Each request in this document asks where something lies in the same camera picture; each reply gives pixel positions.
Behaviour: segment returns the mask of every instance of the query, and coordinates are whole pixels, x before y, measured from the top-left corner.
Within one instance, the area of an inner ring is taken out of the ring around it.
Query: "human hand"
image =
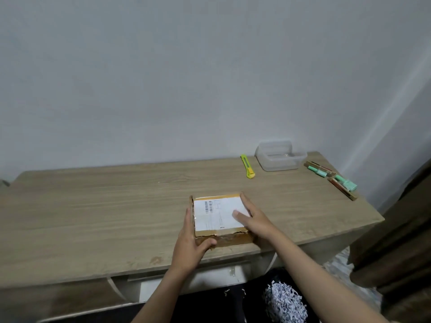
[[[190,217],[190,209],[186,210],[184,225],[181,229],[172,255],[171,271],[178,272],[186,278],[199,264],[205,252],[217,244],[213,238],[206,239],[196,245],[194,229]]]
[[[242,192],[240,194],[241,200],[245,208],[250,213],[250,217],[242,214],[241,212],[234,211],[232,216],[236,221],[243,224],[251,232],[256,233],[259,237],[269,239],[278,229],[272,222],[266,217],[259,208],[257,208]]]

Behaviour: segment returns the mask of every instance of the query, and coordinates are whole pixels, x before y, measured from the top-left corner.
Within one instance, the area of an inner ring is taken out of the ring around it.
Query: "plastic container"
[[[255,156],[265,171],[297,169],[307,157],[298,145],[289,140],[262,142],[257,146]]]

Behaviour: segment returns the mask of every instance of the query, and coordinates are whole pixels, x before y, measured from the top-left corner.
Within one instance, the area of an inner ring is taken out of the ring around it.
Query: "tiled floor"
[[[362,288],[350,281],[349,275],[353,270],[353,264],[348,265],[347,259],[349,258],[349,248],[347,247],[342,252],[338,253],[331,260],[323,264],[326,271],[331,273],[345,286],[352,290],[361,299],[367,302],[373,309],[380,312],[381,295],[374,289]]]

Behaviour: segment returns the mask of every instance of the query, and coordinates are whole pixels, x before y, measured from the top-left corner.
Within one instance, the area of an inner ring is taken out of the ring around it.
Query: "wooden desk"
[[[307,159],[332,168],[317,152]],[[22,173],[0,197],[0,288],[165,269],[190,195],[244,191],[320,262],[383,220],[304,166],[265,172],[249,160],[254,179],[240,157]],[[217,248],[202,262],[260,252],[255,244]]]

